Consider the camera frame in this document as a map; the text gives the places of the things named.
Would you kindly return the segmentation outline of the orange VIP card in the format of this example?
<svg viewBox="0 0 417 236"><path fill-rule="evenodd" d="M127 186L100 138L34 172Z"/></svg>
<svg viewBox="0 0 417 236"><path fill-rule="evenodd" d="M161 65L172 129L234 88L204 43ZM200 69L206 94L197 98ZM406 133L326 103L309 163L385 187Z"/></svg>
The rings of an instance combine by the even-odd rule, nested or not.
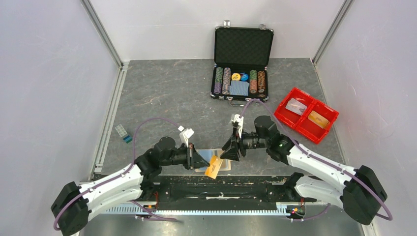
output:
<svg viewBox="0 0 417 236"><path fill-rule="evenodd" d="M223 160L220 157L213 155L210 160L209 166L206 168L205 176L211 179L216 179L221 169L222 163Z"/></svg>

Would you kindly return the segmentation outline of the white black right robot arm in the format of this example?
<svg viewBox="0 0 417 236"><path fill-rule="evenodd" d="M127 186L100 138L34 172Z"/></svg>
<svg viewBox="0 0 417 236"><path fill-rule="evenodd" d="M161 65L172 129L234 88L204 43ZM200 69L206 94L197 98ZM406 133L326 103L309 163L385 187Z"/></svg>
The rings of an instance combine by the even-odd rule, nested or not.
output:
<svg viewBox="0 0 417 236"><path fill-rule="evenodd" d="M375 172L362 165L354 168L312 152L277 129L270 116L254 120L255 132L243 131L243 118L231 120L233 132L222 147L221 159L239 161L248 149L263 148L270 158L310 174L293 173L285 182L284 195L291 201L310 198L337 206L353 220L370 225L386 208L387 193Z"/></svg>

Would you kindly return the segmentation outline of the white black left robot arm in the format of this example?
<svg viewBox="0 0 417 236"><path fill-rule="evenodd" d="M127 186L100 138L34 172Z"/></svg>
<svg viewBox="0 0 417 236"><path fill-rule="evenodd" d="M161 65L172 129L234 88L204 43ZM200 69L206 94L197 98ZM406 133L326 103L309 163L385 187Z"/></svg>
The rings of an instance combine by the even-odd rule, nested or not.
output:
<svg viewBox="0 0 417 236"><path fill-rule="evenodd" d="M153 178L161 174L163 166L182 165L185 169L208 167L192 143L181 144L171 137L163 137L152 148L121 170L89 183L67 183L55 201L51 212L54 229L71 236L104 211L124 202L149 200L154 196Z"/></svg>

